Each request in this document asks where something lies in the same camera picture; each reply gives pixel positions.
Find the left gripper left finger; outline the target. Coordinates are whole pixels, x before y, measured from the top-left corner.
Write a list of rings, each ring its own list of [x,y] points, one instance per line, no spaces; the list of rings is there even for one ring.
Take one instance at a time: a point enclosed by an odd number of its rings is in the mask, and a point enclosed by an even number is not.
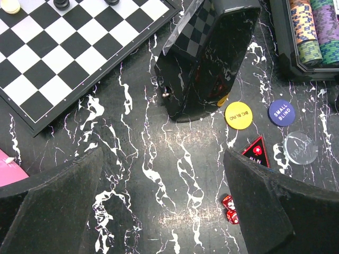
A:
[[[1,253],[78,253],[102,166],[97,148],[1,187]]]

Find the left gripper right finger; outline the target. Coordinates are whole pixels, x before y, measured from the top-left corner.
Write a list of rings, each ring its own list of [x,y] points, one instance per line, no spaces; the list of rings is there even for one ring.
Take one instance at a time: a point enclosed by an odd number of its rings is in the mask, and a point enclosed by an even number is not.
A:
[[[248,253],[338,253],[338,193],[227,149],[224,167]]]

